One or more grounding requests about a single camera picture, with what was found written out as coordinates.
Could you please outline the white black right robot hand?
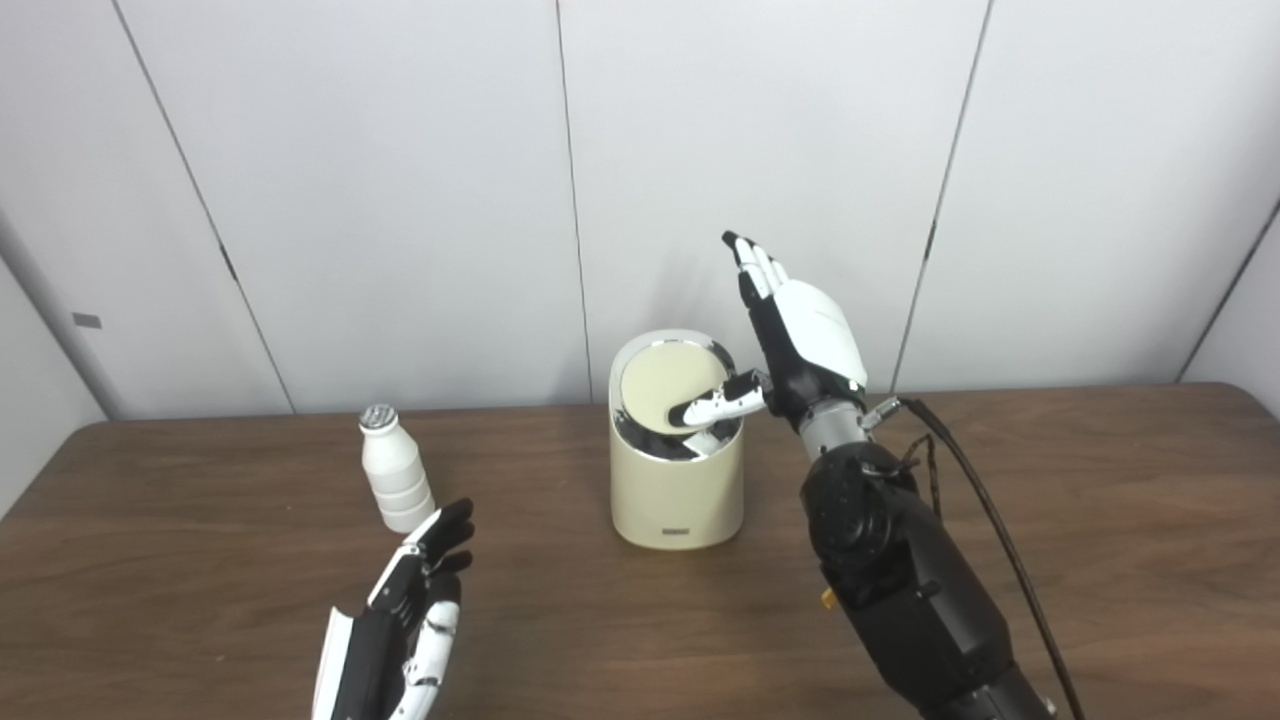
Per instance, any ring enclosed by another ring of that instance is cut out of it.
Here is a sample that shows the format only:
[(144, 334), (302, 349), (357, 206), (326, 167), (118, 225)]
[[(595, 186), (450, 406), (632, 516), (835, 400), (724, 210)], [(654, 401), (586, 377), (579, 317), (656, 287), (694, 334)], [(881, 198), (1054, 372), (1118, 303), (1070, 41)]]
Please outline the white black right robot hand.
[(726, 231), (739, 292), (765, 359), (666, 410), (675, 428), (709, 427), (767, 410), (794, 430), (827, 401), (860, 404), (868, 373), (850, 324), (831, 296), (788, 275), (750, 238)]

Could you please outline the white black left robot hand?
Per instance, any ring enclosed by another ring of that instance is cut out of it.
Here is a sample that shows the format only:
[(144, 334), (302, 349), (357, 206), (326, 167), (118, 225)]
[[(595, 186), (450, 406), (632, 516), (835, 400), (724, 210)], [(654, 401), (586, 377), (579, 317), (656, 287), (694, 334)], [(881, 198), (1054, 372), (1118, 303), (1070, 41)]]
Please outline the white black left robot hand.
[(438, 509), (396, 547), (358, 616), (332, 609), (314, 719), (428, 717), (460, 625), (472, 515), (470, 498)]

